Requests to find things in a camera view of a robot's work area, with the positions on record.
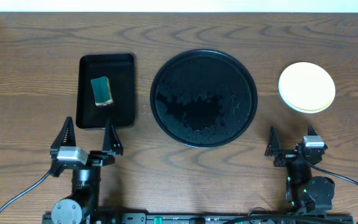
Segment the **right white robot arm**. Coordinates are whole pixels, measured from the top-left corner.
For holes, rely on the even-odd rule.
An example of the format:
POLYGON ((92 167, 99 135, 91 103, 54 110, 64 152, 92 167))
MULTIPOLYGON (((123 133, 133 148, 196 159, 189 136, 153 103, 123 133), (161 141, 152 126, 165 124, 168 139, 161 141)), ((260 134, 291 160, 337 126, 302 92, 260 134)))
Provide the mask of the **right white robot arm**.
POLYGON ((311 173, 311 166, 322 161, 327 148, 312 126, 294 149, 282 149, 275 128, 270 129, 265 156, 274 158, 275 167, 286 168, 286 201, 296 214, 318 216, 333 208, 334 181, 311 173))

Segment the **yellow green sponge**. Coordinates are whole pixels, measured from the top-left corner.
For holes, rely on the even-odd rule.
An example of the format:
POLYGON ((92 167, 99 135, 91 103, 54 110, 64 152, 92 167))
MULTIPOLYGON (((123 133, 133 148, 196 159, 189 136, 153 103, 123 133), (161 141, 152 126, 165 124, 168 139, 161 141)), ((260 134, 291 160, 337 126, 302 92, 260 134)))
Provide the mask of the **yellow green sponge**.
POLYGON ((96 106, 107 106, 114 103, 108 77, 92 79, 91 86, 96 106))

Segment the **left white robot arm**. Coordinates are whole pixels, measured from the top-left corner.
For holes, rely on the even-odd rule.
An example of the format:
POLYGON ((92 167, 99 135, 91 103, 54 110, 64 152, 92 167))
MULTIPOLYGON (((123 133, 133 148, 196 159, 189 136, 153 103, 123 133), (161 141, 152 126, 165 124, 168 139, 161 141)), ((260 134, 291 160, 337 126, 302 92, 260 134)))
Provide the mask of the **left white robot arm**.
POLYGON ((115 163, 123 155, 123 146, 112 121, 106 121, 102 150, 86 152, 76 145, 73 120, 67 117, 50 146, 52 160, 49 174, 59 177, 72 171, 71 194, 59 200, 50 212, 55 224, 80 224, 98 221, 101 168, 115 163))

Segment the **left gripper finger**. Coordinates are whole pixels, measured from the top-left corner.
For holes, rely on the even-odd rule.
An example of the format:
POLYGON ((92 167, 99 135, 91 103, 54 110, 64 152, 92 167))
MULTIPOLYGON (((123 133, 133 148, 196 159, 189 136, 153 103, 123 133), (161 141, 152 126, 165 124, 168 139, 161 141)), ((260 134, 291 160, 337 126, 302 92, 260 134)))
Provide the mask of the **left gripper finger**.
POLYGON ((109 119, 106 122, 102 151, 112 156, 122 156, 123 150, 124 148, 114 129, 112 120, 109 119))
POLYGON ((51 151, 58 151, 62 146, 76 146, 75 132, 72 117, 68 116, 54 142, 51 151))

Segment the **yellow plate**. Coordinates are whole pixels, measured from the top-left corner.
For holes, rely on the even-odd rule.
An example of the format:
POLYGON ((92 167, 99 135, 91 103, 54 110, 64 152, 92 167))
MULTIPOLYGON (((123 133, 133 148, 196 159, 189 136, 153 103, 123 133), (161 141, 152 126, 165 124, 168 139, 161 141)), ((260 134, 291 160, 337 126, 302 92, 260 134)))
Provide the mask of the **yellow plate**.
POLYGON ((309 62, 293 63, 284 69, 278 79, 278 90, 294 106, 314 113, 328 108, 336 95, 330 74, 309 62))

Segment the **light green plate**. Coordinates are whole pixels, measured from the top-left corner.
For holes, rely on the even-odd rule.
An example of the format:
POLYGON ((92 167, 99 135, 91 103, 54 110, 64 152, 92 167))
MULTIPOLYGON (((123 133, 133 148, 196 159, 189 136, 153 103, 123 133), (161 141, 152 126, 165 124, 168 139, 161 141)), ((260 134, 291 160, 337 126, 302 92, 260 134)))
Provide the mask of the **light green plate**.
POLYGON ((304 110, 304 109, 301 109, 301 108, 298 108, 296 106, 294 106, 293 104, 291 104, 283 95, 280 94, 280 97, 281 99, 285 102, 286 105, 288 105, 290 108, 292 108, 293 110, 295 111, 298 111, 298 112, 301 112, 301 113, 314 113, 313 111, 310 111, 310 110, 304 110))

